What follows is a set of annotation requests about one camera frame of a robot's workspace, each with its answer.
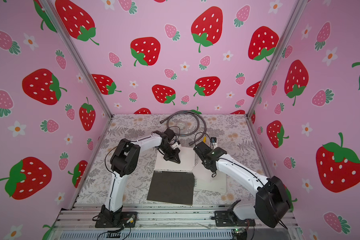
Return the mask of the white spiral notebook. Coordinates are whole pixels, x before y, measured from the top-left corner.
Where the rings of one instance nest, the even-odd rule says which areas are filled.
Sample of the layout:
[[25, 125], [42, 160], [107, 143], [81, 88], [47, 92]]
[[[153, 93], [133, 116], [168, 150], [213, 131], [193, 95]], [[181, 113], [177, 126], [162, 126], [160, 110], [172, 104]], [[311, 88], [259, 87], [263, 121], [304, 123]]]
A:
[[204, 167], [201, 160], [198, 160], [192, 173], [195, 177], [196, 189], [224, 194], [227, 192], [227, 175], [220, 171], [212, 173]]

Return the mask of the dark grey spiral notebook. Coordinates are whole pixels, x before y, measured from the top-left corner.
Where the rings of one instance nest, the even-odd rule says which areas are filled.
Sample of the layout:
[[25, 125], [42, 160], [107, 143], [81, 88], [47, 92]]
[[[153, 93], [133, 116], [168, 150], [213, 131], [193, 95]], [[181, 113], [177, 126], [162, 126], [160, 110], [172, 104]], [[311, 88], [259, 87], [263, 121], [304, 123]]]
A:
[[194, 185], [195, 177], [192, 173], [154, 171], [147, 200], [191, 206]]

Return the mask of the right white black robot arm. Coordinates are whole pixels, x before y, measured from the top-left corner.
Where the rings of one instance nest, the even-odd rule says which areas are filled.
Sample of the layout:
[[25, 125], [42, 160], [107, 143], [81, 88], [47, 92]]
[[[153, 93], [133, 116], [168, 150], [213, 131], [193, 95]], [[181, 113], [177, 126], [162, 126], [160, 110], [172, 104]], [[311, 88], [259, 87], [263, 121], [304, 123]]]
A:
[[287, 228], [282, 218], [290, 210], [292, 202], [281, 179], [276, 176], [269, 178], [250, 170], [220, 147], [211, 149], [200, 142], [194, 147], [194, 151], [206, 169], [213, 174], [226, 174], [255, 197], [252, 205], [241, 204], [237, 200], [230, 206], [228, 220], [232, 224], [238, 225], [255, 216], [270, 228], [277, 225]]

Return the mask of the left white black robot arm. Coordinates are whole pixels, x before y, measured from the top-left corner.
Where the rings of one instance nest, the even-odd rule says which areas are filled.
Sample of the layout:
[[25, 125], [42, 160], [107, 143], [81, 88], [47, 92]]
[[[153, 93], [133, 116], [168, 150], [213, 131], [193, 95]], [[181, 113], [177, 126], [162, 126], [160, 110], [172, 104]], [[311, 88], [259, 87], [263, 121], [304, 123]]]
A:
[[164, 132], [154, 131], [140, 140], [122, 139], [110, 159], [112, 182], [108, 199], [102, 206], [99, 218], [113, 226], [121, 221], [123, 195], [128, 176], [136, 169], [141, 152], [155, 148], [164, 156], [165, 161], [180, 164], [180, 146], [178, 136], [170, 128]]

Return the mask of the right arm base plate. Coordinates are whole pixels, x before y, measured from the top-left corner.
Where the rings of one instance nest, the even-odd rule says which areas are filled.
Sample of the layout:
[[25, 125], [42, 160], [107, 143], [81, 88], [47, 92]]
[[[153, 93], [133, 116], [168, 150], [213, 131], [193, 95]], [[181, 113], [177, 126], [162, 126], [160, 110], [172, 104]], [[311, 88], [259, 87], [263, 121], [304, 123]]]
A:
[[217, 227], [254, 227], [256, 222], [254, 219], [240, 220], [233, 211], [215, 211], [211, 217], [215, 221]]

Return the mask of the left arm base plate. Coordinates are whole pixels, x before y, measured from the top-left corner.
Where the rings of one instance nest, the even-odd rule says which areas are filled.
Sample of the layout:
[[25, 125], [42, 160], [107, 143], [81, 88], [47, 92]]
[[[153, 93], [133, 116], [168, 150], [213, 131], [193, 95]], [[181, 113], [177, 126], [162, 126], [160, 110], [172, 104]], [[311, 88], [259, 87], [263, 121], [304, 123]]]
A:
[[107, 217], [105, 214], [100, 213], [96, 220], [95, 228], [134, 228], [136, 225], [137, 214], [138, 212], [121, 212], [116, 213], [112, 217]]

